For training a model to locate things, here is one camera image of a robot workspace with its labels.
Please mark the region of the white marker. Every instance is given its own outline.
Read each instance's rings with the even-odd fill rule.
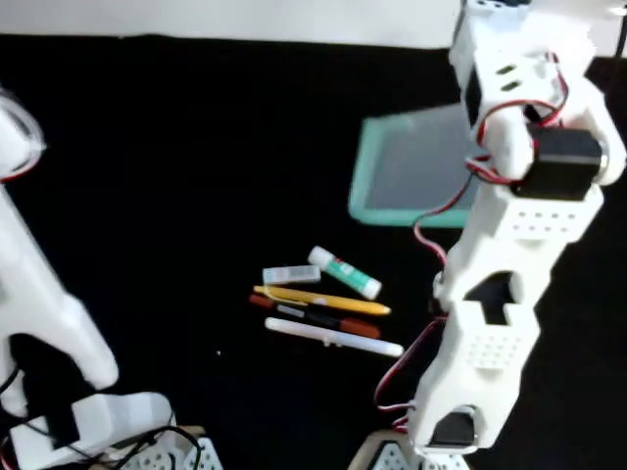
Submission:
[[[347,348],[355,348],[356,350],[370,351],[371,353],[389,355],[392,357],[400,357],[401,354],[403,354],[403,347],[401,345],[364,338],[349,333],[342,333],[340,331],[327,330],[326,328],[318,328],[317,326],[297,323],[295,321],[266,318],[265,328],[278,331],[279,333],[285,333],[286,335],[321,340],[326,346],[331,344],[346,346]]]

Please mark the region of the wire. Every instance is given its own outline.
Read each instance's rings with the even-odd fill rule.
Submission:
[[[623,16],[623,20],[620,23],[620,31],[618,33],[618,42],[616,44],[616,52],[614,53],[614,68],[609,78],[607,90],[605,90],[605,96],[609,96],[616,84],[618,73],[620,72],[620,66],[622,63],[623,53],[625,52],[625,43],[627,42],[627,15]]]
[[[4,458],[4,445],[9,441],[9,438],[4,438],[2,444],[0,444],[0,463],[2,463],[2,467],[4,470],[13,470],[13,466],[7,462],[7,459]]]
[[[47,431],[44,431],[43,429],[39,429],[36,426],[33,426],[28,421],[23,421],[23,422],[21,422],[21,424],[24,424],[28,429],[30,429],[30,430],[34,431],[35,433],[38,433],[38,434],[40,434],[42,436],[46,436],[47,438],[50,438],[53,441],[56,439],[54,436],[52,436]],[[65,445],[65,447],[67,447],[69,450],[72,450],[72,451],[76,452],[79,455],[82,455],[83,457],[85,457],[89,461],[93,461],[94,459],[98,459],[100,457],[99,454],[97,454],[97,455],[90,455],[87,452],[85,452],[84,450],[81,450],[80,448],[78,448],[76,446],[72,446],[71,444],[67,444],[67,445]]]
[[[424,235],[422,235],[422,232],[420,231],[420,222],[423,219],[430,217],[432,215],[446,212],[450,208],[452,208],[455,204],[457,204],[459,200],[461,199],[461,197],[466,192],[466,190],[468,189],[468,186],[470,186],[471,181],[472,181],[472,174],[468,177],[468,179],[463,184],[463,186],[461,186],[461,189],[459,189],[459,191],[446,204],[444,204],[443,206],[440,206],[439,208],[434,208],[427,212],[422,213],[421,215],[418,216],[418,218],[413,223],[413,235],[415,236],[416,240],[420,242],[420,244],[424,245],[429,250],[431,250],[438,257],[438,259],[440,260],[443,266],[446,265],[447,263],[447,252],[439,244],[437,244],[433,240],[429,240]]]
[[[465,161],[466,168],[470,170],[471,173],[475,174],[479,179],[486,181],[492,184],[512,184],[515,183],[515,179],[504,178],[500,176],[497,171],[493,168],[487,166],[485,162],[485,158],[490,158],[490,156],[484,156],[480,158],[468,158]]]
[[[0,108],[19,121],[28,132],[30,138],[28,159],[8,174],[0,176],[0,183],[6,183],[7,181],[22,176],[35,167],[41,159],[41,153],[45,149],[45,144],[41,127],[39,127],[35,118],[21,105],[12,100],[9,96],[0,94]]]
[[[515,106],[539,106],[542,108],[546,108],[550,110],[551,113],[540,120],[539,123],[542,126],[546,126],[557,119],[564,106],[566,105],[566,102],[568,101],[570,89],[568,87],[568,84],[566,83],[566,80],[563,77],[563,74],[561,73],[561,68],[559,67],[559,57],[557,56],[557,54],[551,52],[550,54],[547,54],[547,59],[552,61],[554,64],[557,64],[557,79],[559,81],[559,86],[561,87],[561,91],[563,94],[563,99],[559,106],[555,106],[549,102],[541,100],[512,100],[495,106],[490,111],[488,111],[488,113],[486,113],[486,115],[481,119],[481,124],[479,125],[479,131],[477,133],[477,143],[480,146],[483,146],[483,139],[485,138],[486,134],[488,118],[494,113],[504,110],[506,108],[512,108]]]
[[[408,401],[407,403],[398,403],[398,404],[379,404],[381,393],[388,386],[390,380],[407,364],[407,362],[411,359],[411,357],[415,354],[418,347],[422,344],[422,342],[429,336],[429,334],[438,326],[440,323],[446,322],[446,317],[437,316],[422,330],[422,332],[418,335],[418,337],[411,343],[411,346],[405,351],[405,353],[399,357],[399,359],[388,369],[388,371],[383,375],[379,384],[376,386],[374,390],[374,404],[379,409],[379,411],[398,411],[401,409],[410,409],[415,408],[415,403],[413,401]]]
[[[198,440],[194,438],[194,436],[189,434],[187,431],[177,428],[175,426],[170,426],[170,425],[157,428],[154,431],[151,431],[146,436],[144,436],[141,440],[137,441],[137,444],[135,444],[134,448],[122,460],[120,460],[115,467],[113,467],[113,470],[121,470],[122,467],[126,464],[126,462],[128,462],[131,458],[133,458],[135,455],[137,455],[141,451],[141,447],[143,445],[151,443],[152,441],[155,440],[155,435],[164,433],[165,431],[171,431],[173,433],[178,434],[179,436],[182,436],[187,441],[189,441],[192,444],[192,446],[196,448],[196,460],[194,462],[193,470],[198,470],[200,467],[200,457],[202,453],[202,448],[200,447],[200,444],[198,444]]]
[[[490,111],[488,111],[488,113],[486,113],[486,116],[483,117],[483,119],[481,120],[481,125],[479,126],[479,132],[477,133],[477,143],[483,147],[483,139],[486,135],[486,126],[487,126],[487,120],[488,118],[493,115],[494,113],[504,110],[506,108],[513,108],[516,106],[540,106],[543,108],[547,108],[549,110],[551,110],[551,114],[548,117],[545,117],[543,120],[546,119],[553,119],[555,116],[557,116],[559,114],[559,108],[552,105],[551,103],[547,103],[545,101],[539,101],[539,100],[513,100],[513,101],[507,101],[505,103],[501,103],[497,106],[495,106],[494,108],[492,108]]]
[[[0,395],[4,394],[7,390],[9,390],[9,388],[13,385],[13,383],[18,378],[19,374],[20,374],[20,369],[18,367],[14,368],[13,372],[11,372],[11,375],[9,375],[9,378],[0,386]],[[17,419],[17,421],[20,424],[24,424],[28,429],[34,431],[35,433],[41,434],[42,436],[46,436],[47,438],[50,438],[52,440],[55,439],[54,436],[52,436],[50,433],[48,433],[47,431],[44,431],[42,429],[37,428],[36,426],[30,424],[28,421],[25,421],[25,420],[19,419],[19,418],[15,418],[15,419]],[[66,447],[69,448],[70,450],[73,450],[74,452],[82,455],[83,457],[87,458],[89,461],[93,461],[94,459],[98,458],[98,455],[96,455],[96,456],[90,455],[87,452],[84,452],[83,450],[81,450],[81,449],[79,449],[79,448],[77,448],[75,446],[67,445]],[[8,468],[11,468],[11,466],[8,465],[8,463],[4,459],[4,455],[2,454],[2,452],[0,452],[0,457],[2,459],[2,464],[5,465],[5,466],[8,466]]]
[[[559,117],[564,107],[566,106],[566,103],[568,102],[568,98],[570,97],[570,87],[568,86],[568,83],[566,83],[564,75],[561,73],[559,57],[555,52],[551,52],[550,54],[547,54],[547,59],[557,65],[557,80],[559,81],[559,86],[561,88],[561,94],[563,95],[563,99],[561,100],[561,104],[557,107],[557,110],[554,113],[540,120],[539,123],[543,127],[553,123]],[[559,125],[563,127],[563,122],[560,121]]]
[[[18,374],[20,373],[20,369],[17,367],[13,369],[11,374],[9,374],[9,378],[4,381],[2,385],[0,385],[0,395],[4,394],[9,388],[13,385],[13,383],[18,378]]]

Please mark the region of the glue stick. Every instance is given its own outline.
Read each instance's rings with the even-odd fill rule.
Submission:
[[[314,247],[308,261],[335,277],[338,281],[352,287],[367,299],[373,300],[379,295],[381,290],[379,281],[372,279],[350,264],[336,258],[324,248]]]

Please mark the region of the white backdrop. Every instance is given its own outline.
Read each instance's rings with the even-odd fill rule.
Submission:
[[[591,3],[591,0],[579,1]],[[0,0],[0,32],[120,36],[159,33],[434,48],[450,45],[459,3],[459,0]],[[594,27],[592,36],[601,55],[613,54],[618,23],[618,20],[604,21]]]

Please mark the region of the marker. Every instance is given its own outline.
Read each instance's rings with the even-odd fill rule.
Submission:
[[[366,338],[373,338],[375,340],[381,337],[379,329],[367,323],[363,320],[357,320],[354,318],[335,318],[333,316],[325,315],[323,313],[316,312],[310,307],[307,309],[293,308],[288,305],[276,304],[271,299],[266,297],[256,296],[253,294],[249,301],[251,304],[257,306],[263,306],[265,308],[276,308],[277,311],[285,315],[296,316],[297,318],[303,318],[316,323],[318,326],[329,328],[332,330],[340,330],[346,333],[352,333],[354,335],[364,336]]]
[[[382,304],[357,301],[355,299],[347,299],[345,297],[326,296],[324,294],[296,291],[294,289],[285,289],[283,287],[255,286],[253,288],[257,294],[265,294],[266,289],[271,295],[278,297],[279,299],[306,302],[308,304],[316,304],[318,306],[331,306],[333,308],[341,308],[343,310],[358,311],[359,313],[365,313],[368,315],[388,315],[390,311],[392,311],[388,306]]]
[[[322,247],[313,247],[308,261],[318,266],[338,281],[352,287],[371,301],[376,299],[381,290],[381,283],[367,274],[355,269]]]
[[[391,357],[400,357],[403,354],[403,347],[401,345],[395,345],[387,341],[373,340],[371,338],[363,338],[340,331],[327,330],[326,328],[318,328],[317,326],[297,323],[295,321],[266,318],[265,328],[278,331],[279,333],[285,333],[286,335],[321,340],[326,346],[331,344],[346,346],[348,348],[355,348],[356,350],[370,351],[371,353],[389,355]]]

